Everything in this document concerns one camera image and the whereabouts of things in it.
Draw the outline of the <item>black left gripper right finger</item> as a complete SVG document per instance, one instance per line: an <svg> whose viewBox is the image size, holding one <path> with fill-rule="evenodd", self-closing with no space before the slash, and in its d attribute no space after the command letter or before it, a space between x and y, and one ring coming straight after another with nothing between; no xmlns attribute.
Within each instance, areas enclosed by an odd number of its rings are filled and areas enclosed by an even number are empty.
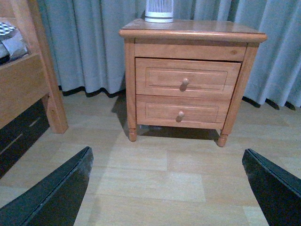
<svg viewBox="0 0 301 226"><path fill-rule="evenodd" d="M246 149L242 158L250 187L270 226L301 224L301 180Z"/></svg>

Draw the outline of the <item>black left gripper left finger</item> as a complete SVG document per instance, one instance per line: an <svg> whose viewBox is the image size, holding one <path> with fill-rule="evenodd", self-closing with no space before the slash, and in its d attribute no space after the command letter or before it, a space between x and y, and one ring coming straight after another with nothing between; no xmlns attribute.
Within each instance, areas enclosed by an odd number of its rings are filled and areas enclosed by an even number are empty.
<svg viewBox="0 0 301 226"><path fill-rule="evenodd" d="M0 209L2 226L72 226L85 196L93 152L85 147Z"/></svg>

